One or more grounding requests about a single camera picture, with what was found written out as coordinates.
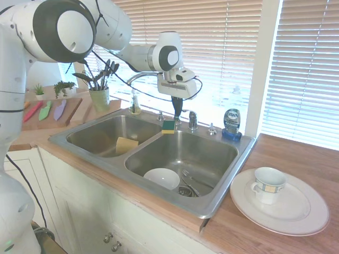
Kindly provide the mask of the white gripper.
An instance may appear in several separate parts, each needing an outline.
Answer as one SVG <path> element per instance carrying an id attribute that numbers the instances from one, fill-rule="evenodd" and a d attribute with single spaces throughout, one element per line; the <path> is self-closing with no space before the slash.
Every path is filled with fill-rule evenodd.
<path id="1" fill-rule="evenodd" d="M 157 74 L 157 89 L 159 93 L 171 96 L 175 118 L 179 118 L 182 113 L 183 99 L 193 98 L 198 92 L 193 79 L 169 82 L 164 79 L 164 75 L 161 73 Z"/>

